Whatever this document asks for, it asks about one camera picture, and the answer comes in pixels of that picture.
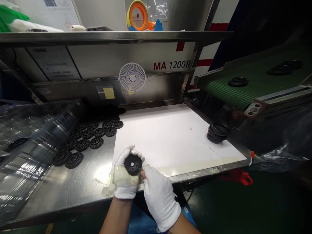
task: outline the gloved hand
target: gloved hand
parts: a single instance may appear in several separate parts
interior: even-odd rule
[[[175,201],[171,181],[150,165],[141,171],[141,175],[147,207],[158,229],[165,232],[175,224],[181,213],[180,204]]]
[[[114,196],[119,199],[133,199],[136,196],[139,174],[131,176],[124,167],[124,161],[129,154],[137,155],[144,162],[141,152],[134,150],[135,144],[129,145],[117,159],[114,165],[113,184],[115,185]]]

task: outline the red stripe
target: red stripe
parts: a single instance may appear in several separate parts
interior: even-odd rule
[[[210,25],[209,31],[226,31],[228,28],[228,23],[212,23]]]
[[[183,51],[185,42],[178,42],[176,45],[176,51]]]
[[[200,59],[198,60],[196,67],[210,66],[211,63],[212,63],[212,59]]]

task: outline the dark floor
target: dark floor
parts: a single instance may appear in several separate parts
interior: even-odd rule
[[[215,180],[195,189],[189,206],[202,233],[311,233],[311,192],[288,173],[251,171],[250,175],[251,186]],[[96,234],[108,205],[100,212],[53,223],[50,232],[45,224],[5,233]]]

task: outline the orange ring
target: orange ring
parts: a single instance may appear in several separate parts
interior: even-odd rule
[[[132,13],[133,13],[133,10],[134,8],[138,8],[139,11],[141,12],[142,14],[142,18],[143,18],[143,26],[138,28],[137,26],[134,25],[133,23],[133,19],[132,19]],[[129,17],[130,17],[130,22],[131,22],[131,25],[138,31],[143,31],[146,29],[146,26],[147,26],[147,11],[146,11],[146,8],[145,6],[142,5],[142,3],[140,2],[135,2],[134,4],[132,4],[130,6],[130,12],[129,12]]]

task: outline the stainless steel table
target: stainless steel table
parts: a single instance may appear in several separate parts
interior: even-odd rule
[[[185,100],[184,103],[205,121],[211,123],[206,116],[194,108],[188,101]],[[140,109],[141,107],[134,105],[132,108]],[[104,144],[99,149],[88,148],[84,151],[84,160],[77,168],[69,170],[63,166],[51,166],[19,215],[12,222],[112,198],[113,194],[109,190],[109,185],[116,136],[104,136],[103,139]],[[250,162],[250,151],[231,139],[229,141],[247,160],[173,176],[170,178],[171,181],[178,183],[247,166]]]

